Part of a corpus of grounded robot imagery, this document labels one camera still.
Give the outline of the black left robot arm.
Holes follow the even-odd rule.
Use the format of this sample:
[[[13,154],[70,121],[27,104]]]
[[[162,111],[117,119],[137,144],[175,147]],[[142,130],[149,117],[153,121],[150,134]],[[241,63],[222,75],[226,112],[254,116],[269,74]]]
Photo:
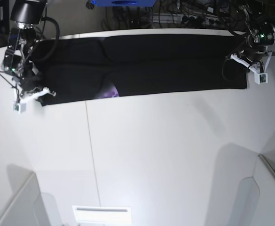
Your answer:
[[[240,56],[249,63],[260,62],[267,55],[267,49],[275,44],[275,26],[266,15],[263,2],[241,0],[238,7],[245,14],[248,29],[245,49]]]

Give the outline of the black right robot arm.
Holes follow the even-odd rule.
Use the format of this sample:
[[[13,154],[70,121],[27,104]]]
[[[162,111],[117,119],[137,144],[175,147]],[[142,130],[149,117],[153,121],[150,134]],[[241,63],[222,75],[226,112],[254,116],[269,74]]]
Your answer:
[[[35,63],[49,59],[60,38],[60,27],[56,20],[47,16],[46,0],[17,0],[12,8],[10,19],[16,27],[10,30],[7,49],[2,62],[2,70],[10,75],[23,94],[33,94],[44,91],[41,84],[42,73],[34,68]],[[33,52],[41,43],[41,36],[36,27],[41,23],[51,22],[55,26],[55,40],[51,49],[40,59],[31,59]]]

